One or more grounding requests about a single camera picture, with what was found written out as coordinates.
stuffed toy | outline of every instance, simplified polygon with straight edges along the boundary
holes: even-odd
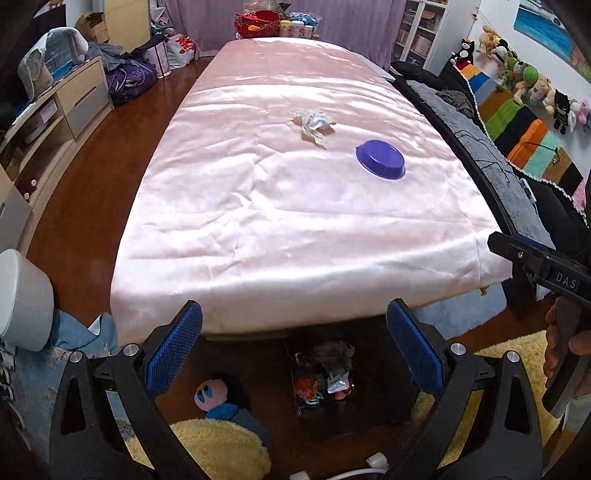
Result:
[[[250,413],[251,401],[238,377],[218,374],[203,382],[195,393],[195,403],[206,419],[229,421],[258,435],[271,451],[271,433]]]
[[[517,85],[515,85],[517,91],[513,96],[513,100],[515,100],[517,105],[523,105],[523,97],[534,87],[539,79],[540,74],[535,67],[528,66],[523,69],[523,80],[517,82]]]
[[[561,135],[565,135],[566,129],[569,125],[569,98],[565,94],[556,90],[556,93],[554,94],[554,105],[556,110],[554,111],[554,120],[556,120],[556,122],[554,122],[554,128],[556,130],[560,129]]]
[[[574,132],[574,128],[577,126],[579,120],[579,112],[581,110],[581,104],[578,103],[574,98],[570,101],[570,112],[569,112],[569,129],[570,132]]]
[[[550,91],[546,95],[546,98],[544,100],[542,100],[542,104],[544,105],[544,108],[552,116],[554,115],[554,113],[556,111],[556,103],[554,101],[555,97],[556,97],[556,89],[552,88],[552,89],[550,89]]]
[[[490,25],[483,25],[482,29],[483,33],[478,38],[478,52],[483,55],[491,55],[493,48],[496,46],[493,40],[495,37],[499,37],[499,34]]]
[[[512,91],[515,84],[514,69],[515,65],[519,62],[515,52],[509,52],[505,59],[505,68],[499,73],[499,78],[502,80],[499,89],[506,88]]]
[[[541,105],[548,92],[552,89],[551,80],[545,75],[540,74],[538,81],[530,89],[530,103],[532,105]]]
[[[452,65],[456,65],[459,62],[468,62],[474,64],[474,50],[476,49],[476,43],[466,38],[462,40],[462,49],[460,53],[453,54],[454,56],[450,60]]]
[[[580,104],[579,116],[577,118],[577,121],[581,125],[587,125],[587,117],[589,116],[590,111],[591,111],[591,106],[589,106],[589,101],[583,100]]]

crochet blanket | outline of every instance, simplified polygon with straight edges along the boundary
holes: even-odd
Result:
[[[525,105],[517,105],[513,94],[499,90],[497,82],[474,65],[460,69],[474,93],[480,118],[499,151],[524,173],[549,181],[573,201],[585,206],[585,180],[558,137]]]

purple bag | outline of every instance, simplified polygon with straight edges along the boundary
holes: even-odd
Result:
[[[115,106],[123,105],[150,90],[158,79],[156,67],[140,59],[127,59],[124,65],[106,74]]]

wooden dresser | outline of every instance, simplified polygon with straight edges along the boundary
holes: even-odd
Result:
[[[0,168],[0,251],[18,247],[22,254],[27,253],[57,183],[112,109],[98,57],[57,82],[17,118],[0,144],[0,159],[5,165]],[[30,120],[42,111],[50,115],[46,126],[26,144]]]

purple bowl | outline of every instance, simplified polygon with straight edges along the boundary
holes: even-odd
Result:
[[[404,157],[392,145],[381,140],[369,140],[357,147],[357,159],[371,173],[388,180],[404,177]]]

